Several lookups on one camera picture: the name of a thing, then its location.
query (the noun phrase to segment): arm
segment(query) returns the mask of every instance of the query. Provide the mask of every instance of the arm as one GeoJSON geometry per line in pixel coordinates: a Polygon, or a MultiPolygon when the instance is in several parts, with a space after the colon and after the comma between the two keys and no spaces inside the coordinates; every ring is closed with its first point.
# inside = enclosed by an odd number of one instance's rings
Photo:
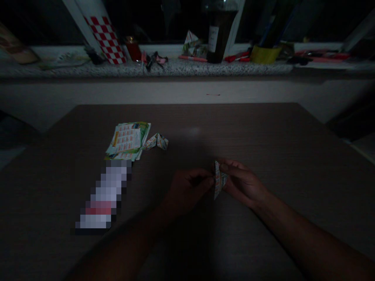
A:
{"type": "Polygon", "coordinates": [[[163,202],[127,233],[84,259],[66,280],[134,280],[160,234],[178,216],[189,212],[213,185],[203,169],[177,171],[163,202]],[[204,178],[193,186],[195,178],[204,178]]]}
{"type": "Polygon", "coordinates": [[[375,263],[270,193],[243,164],[221,160],[226,191],[252,209],[311,280],[374,280],[375,263]]]}

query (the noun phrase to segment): checkered pattern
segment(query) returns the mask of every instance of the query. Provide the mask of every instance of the checkered pattern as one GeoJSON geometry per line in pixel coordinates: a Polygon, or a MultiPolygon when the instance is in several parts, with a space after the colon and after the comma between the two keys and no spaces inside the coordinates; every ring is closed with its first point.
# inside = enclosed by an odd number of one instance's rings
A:
{"type": "Polygon", "coordinates": [[[87,24],[91,27],[95,38],[99,42],[103,53],[111,64],[122,64],[126,62],[125,54],[121,49],[114,28],[106,16],[85,17],[87,24]]]}

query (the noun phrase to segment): table surface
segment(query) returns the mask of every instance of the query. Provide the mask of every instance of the table surface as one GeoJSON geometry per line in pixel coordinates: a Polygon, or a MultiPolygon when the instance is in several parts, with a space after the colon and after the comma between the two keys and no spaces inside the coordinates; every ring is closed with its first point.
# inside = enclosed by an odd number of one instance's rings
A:
{"type": "MultiPolygon", "coordinates": [[[[209,168],[216,157],[251,167],[302,215],[375,258],[375,167],[295,103],[230,105],[80,105],[37,145],[5,167],[1,280],[57,280],[101,237],[71,236],[114,128],[147,121],[167,151],[144,152],[114,225],[129,221],[167,191],[179,168],[209,168]]],[[[262,222],[228,194],[208,193],[165,233],[139,279],[301,280],[262,222]]]]}

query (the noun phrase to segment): hand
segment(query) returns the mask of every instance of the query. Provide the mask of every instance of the hand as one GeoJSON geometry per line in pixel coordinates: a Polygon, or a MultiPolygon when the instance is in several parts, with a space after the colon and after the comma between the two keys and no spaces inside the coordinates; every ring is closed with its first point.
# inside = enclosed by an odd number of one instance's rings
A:
{"type": "Polygon", "coordinates": [[[224,190],[249,208],[253,208],[256,202],[261,202],[267,192],[267,188],[258,177],[242,163],[219,159],[220,170],[229,175],[224,190]]]}
{"type": "Polygon", "coordinates": [[[168,215],[174,217],[186,214],[213,185],[213,175],[205,169],[177,171],[161,207],[168,215]]]}

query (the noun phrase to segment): bottle label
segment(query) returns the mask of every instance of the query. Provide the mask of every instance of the bottle label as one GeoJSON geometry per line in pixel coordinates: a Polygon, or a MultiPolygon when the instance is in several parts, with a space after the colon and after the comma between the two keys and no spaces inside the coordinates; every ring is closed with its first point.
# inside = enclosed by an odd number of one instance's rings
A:
{"type": "Polygon", "coordinates": [[[219,27],[210,26],[210,31],[208,33],[208,51],[216,51],[216,43],[218,41],[219,27]]]}

